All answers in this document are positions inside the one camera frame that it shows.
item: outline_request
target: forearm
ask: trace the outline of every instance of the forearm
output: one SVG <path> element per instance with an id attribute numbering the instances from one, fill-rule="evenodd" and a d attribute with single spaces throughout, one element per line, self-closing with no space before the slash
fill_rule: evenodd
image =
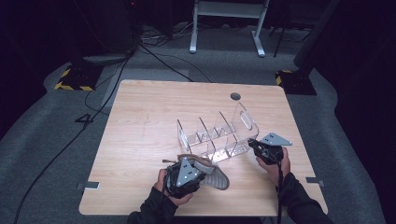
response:
<path id="1" fill-rule="evenodd" d="M 304 187 L 292 173 L 285 176 L 279 198 L 282 205 L 288 207 L 289 216 L 297 224 L 332 223 L 323 213 L 320 204 L 308 196 Z"/>
<path id="2" fill-rule="evenodd" d="M 155 188 L 144 203 L 140 206 L 140 212 L 132 212 L 128 216 L 128 224 L 166 224 L 172 221 L 177 210 L 166 196 L 163 196 L 163 204 L 160 208 L 162 194 Z"/>

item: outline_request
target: light wood tabletop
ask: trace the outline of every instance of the light wood tabletop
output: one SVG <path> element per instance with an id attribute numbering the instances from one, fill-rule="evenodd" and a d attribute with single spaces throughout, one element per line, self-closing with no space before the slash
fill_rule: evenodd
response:
<path id="1" fill-rule="evenodd" d="M 240 94 L 233 100 L 233 92 Z M 92 166 L 79 211 L 83 215 L 129 215 L 140 211 L 160 169 L 186 153 L 177 138 L 177 120 L 186 133 L 196 132 L 199 118 L 212 124 L 219 111 L 231 119 L 241 103 L 256 122 L 258 140 L 268 133 L 290 140 L 291 171 L 308 195 L 327 213 L 320 187 L 307 183 L 315 177 L 284 91 L 278 86 L 123 80 L 111 109 Z M 255 160 L 253 150 L 219 162 L 229 177 L 226 190 L 201 186 L 177 216 L 276 216 L 275 186 Z"/>

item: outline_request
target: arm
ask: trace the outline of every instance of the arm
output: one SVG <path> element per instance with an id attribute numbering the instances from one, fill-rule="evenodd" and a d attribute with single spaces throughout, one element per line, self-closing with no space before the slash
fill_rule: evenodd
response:
<path id="1" fill-rule="evenodd" d="M 128 216 L 128 224 L 166 224 L 172 221 L 172 218 L 179 205 L 187 203 L 192 198 L 192 193 L 181 199 L 169 196 L 168 192 L 163 190 L 163 180 L 166 176 L 165 170 L 160 170 L 158 181 L 151 189 L 148 198 L 140 206 L 140 212 L 132 212 Z"/>
<path id="2" fill-rule="evenodd" d="M 306 194 L 303 185 L 290 172 L 289 154 L 285 147 L 283 147 L 283 155 L 281 168 L 284 180 L 282 190 L 279 192 L 279 200 L 282 205 L 288 207 L 290 218 L 297 224 L 332 223 L 327 215 L 323 213 L 319 203 Z M 268 177 L 277 186 L 279 177 L 278 167 L 276 165 L 267 165 L 258 157 L 256 161 L 260 167 L 267 171 Z"/>

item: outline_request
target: transparent divider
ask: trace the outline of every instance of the transparent divider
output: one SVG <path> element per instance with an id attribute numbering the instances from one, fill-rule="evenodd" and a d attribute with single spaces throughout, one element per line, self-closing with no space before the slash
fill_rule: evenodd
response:
<path id="1" fill-rule="evenodd" d="M 259 128 L 241 103 L 236 105 L 231 122 L 219 112 L 214 127 L 211 132 L 209 130 L 199 118 L 197 132 L 187 135 L 177 120 L 177 136 L 183 150 L 212 161 L 223 161 L 248 152 L 248 139 L 256 139 L 259 135 Z"/>

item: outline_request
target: white metal stand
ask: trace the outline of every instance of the white metal stand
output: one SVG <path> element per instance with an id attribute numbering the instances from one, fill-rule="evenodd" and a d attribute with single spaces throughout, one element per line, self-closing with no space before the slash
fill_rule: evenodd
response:
<path id="1" fill-rule="evenodd" d="M 262 42 L 259 39 L 260 31 L 262 30 L 262 22 L 264 21 L 265 13 L 267 11 L 268 1 L 265 4 L 243 4 L 243 3 L 223 3 L 223 2 L 206 2 L 195 0 L 193 27 L 191 35 L 190 53 L 195 53 L 197 50 L 198 38 L 198 15 L 202 16 L 222 16 L 222 17 L 237 17 L 237 18 L 251 18 L 259 19 L 257 30 L 252 31 L 254 44 L 260 57 L 265 56 Z"/>

